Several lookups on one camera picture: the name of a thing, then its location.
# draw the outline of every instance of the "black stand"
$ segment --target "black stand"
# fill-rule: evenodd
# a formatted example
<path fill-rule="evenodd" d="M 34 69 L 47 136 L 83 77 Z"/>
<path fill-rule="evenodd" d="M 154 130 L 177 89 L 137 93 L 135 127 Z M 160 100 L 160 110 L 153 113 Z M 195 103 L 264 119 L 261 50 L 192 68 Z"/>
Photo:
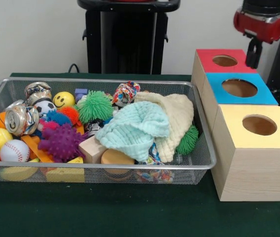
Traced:
<path fill-rule="evenodd" d="M 77 2 L 87 10 L 83 39 L 90 73 L 161 74 L 166 12 L 177 10 L 180 0 Z"/>

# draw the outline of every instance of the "shape sorter box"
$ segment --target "shape sorter box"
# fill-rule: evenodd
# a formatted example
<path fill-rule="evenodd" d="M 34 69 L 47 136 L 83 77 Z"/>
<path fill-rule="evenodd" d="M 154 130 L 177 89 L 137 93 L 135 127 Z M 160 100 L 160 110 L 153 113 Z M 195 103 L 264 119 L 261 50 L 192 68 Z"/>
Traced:
<path fill-rule="evenodd" d="M 206 73 L 256 73 L 245 65 L 245 59 L 241 49 L 197 49 L 191 82 L 201 95 Z"/>
<path fill-rule="evenodd" d="M 212 132 L 219 104 L 278 105 L 259 74 L 207 73 L 201 101 Z"/>
<path fill-rule="evenodd" d="M 219 105 L 211 170 L 221 201 L 280 201 L 280 107 Z"/>

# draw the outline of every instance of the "red box top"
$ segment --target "red box top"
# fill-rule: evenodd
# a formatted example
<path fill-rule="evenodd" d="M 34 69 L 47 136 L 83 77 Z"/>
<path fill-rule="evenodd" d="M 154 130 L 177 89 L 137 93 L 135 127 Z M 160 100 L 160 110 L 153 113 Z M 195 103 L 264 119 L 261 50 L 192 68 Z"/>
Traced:
<path fill-rule="evenodd" d="M 197 49 L 205 73 L 257 73 L 245 65 L 242 49 Z"/>

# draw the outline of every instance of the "black cable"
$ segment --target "black cable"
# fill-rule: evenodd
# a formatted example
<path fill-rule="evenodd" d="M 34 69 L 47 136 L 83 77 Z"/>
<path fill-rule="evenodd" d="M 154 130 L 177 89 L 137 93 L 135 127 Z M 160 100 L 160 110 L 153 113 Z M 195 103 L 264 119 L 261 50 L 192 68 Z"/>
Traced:
<path fill-rule="evenodd" d="M 69 70 L 68 70 L 68 73 L 71 72 L 72 68 L 75 67 L 76 68 L 76 72 L 77 73 L 80 73 L 80 70 L 79 70 L 79 67 L 75 64 L 75 63 L 72 63 Z"/>

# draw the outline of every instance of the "light blue towel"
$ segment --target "light blue towel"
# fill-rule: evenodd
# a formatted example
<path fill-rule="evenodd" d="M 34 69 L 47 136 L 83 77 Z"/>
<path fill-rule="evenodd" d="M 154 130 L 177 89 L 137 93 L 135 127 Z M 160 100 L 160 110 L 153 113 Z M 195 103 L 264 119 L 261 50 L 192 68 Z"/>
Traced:
<path fill-rule="evenodd" d="M 96 133 L 96 139 L 107 147 L 142 162 L 148 159 L 155 137 L 169 136 L 169 120 L 162 108 L 142 101 L 127 105 Z"/>

